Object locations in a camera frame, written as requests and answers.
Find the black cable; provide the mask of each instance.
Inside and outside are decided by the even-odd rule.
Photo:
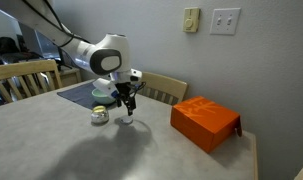
[[[42,17],[45,21],[47,21],[48,23],[50,23],[53,27],[57,28],[59,31],[65,33],[65,34],[68,35],[68,36],[70,36],[70,37],[71,37],[71,40],[72,40],[73,38],[76,38],[76,39],[79,39],[79,40],[82,40],[82,41],[84,41],[84,42],[89,43],[89,41],[87,41],[86,39],[83,39],[82,37],[75,36],[74,34],[71,34],[71,33],[69,33],[69,32],[66,32],[65,29],[63,28],[62,23],[60,22],[60,20],[57,19],[58,23],[59,23],[59,24],[61,23],[60,26],[62,27],[62,29],[60,29],[56,24],[54,24],[52,21],[50,21],[48,18],[46,18],[43,14],[41,14],[38,10],[36,10],[36,9],[35,9],[27,0],[22,0],[22,1],[23,1],[30,9],[32,9],[35,13],[37,13],[40,17]]]
[[[130,95],[133,94],[132,97],[134,97],[138,91],[144,88],[146,84],[147,84],[146,82],[141,82],[141,84],[138,87],[136,85],[128,85],[130,89],[133,89],[133,92],[131,92]]]
[[[71,38],[69,39],[69,41],[67,41],[66,43],[60,45],[59,47],[63,47],[65,45],[69,44],[72,41],[73,38],[74,38],[74,36],[71,36]]]
[[[55,19],[58,21],[58,24],[60,25],[60,28],[62,31],[66,32],[59,17],[57,16],[57,14],[55,13],[55,11],[53,10],[51,4],[47,1],[47,0],[43,0],[45,2],[45,4],[48,6],[48,8],[50,9],[51,13],[54,15]]]

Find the chair slat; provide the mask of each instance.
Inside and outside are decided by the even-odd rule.
[[[23,99],[20,91],[16,87],[15,83],[12,81],[12,79],[7,79],[8,83],[10,84],[11,89],[13,90],[14,95],[17,97],[18,100]]]
[[[154,99],[154,89],[150,88],[150,96],[152,99]]]
[[[35,95],[39,95],[40,91],[39,91],[39,88],[38,88],[38,86],[36,85],[36,83],[33,79],[33,76],[31,74],[28,74],[27,77],[28,77],[28,80],[31,83],[31,88],[34,91]]]
[[[149,72],[142,73],[141,81],[146,82],[146,87],[158,90],[154,99],[167,104],[169,103],[170,105],[181,102],[188,88],[188,84],[183,81]]]
[[[146,87],[147,89],[146,89],[146,93],[145,93],[145,95],[147,96],[147,97],[150,97],[150,94],[151,94],[151,89],[150,88],[148,88],[148,87]]]
[[[41,75],[42,72],[45,72],[48,76],[48,80],[44,79],[45,75]],[[53,72],[57,84],[52,80],[50,72]],[[8,80],[5,83],[8,84],[8,86],[11,86],[12,94],[15,94],[18,100],[38,95],[41,92],[47,92],[49,91],[48,89],[55,90],[57,88],[62,88],[57,64],[53,60],[39,60],[0,65],[0,93],[4,100],[9,103],[13,102],[13,99],[10,96],[10,92],[8,92],[9,90],[7,90],[6,85],[1,82],[1,80],[6,79]]]
[[[18,79],[27,97],[31,97],[31,92],[29,91],[29,88],[27,87],[27,84],[25,83],[23,77],[19,76]]]
[[[55,90],[54,82],[53,82],[53,79],[51,77],[51,73],[50,72],[45,72],[45,74],[47,75],[47,78],[48,78],[48,81],[49,81],[48,83],[49,83],[50,90],[51,91]]]
[[[6,90],[6,88],[3,86],[2,82],[0,81],[0,93],[5,99],[6,102],[13,102],[10,93]]]
[[[171,105],[173,105],[173,96],[170,96],[170,97],[169,97],[169,101],[168,101],[168,104],[171,104]]]
[[[157,99],[158,97],[158,94],[159,94],[159,91],[154,89],[154,99]]]
[[[145,87],[145,88],[142,89],[142,94],[144,96],[147,96],[147,87]]]
[[[137,94],[143,95],[142,92],[143,92],[143,89],[139,90],[139,91],[137,92]]]
[[[36,73],[36,75],[37,75],[37,78],[40,82],[40,85],[42,87],[43,92],[48,92],[48,89],[47,89],[46,83],[44,82],[44,77],[42,76],[42,74],[41,73]]]

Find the small jar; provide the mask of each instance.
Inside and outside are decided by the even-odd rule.
[[[104,124],[109,121],[108,110],[104,106],[96,106],[92,109],[91,122],[93,124]]]

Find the white table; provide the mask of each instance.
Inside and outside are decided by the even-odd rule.
[[[90,109],[56,92],[0,106],[0,180],[255,178],[253,134],[234,134],[207,154],[170,125],[171,106],[140,95],[136,101],[129,126],[115,120],[125,106],[92,126]]]

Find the blue cloth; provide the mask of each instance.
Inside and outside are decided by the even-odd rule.
[[[94,100],[91,94],[94,89],[95,87],[93,86],[92,82],[89,82],[87,84],[83,84],[69,90],[58,92],[57,94],[85,108],[93,109],[95,106],[102,105]]]

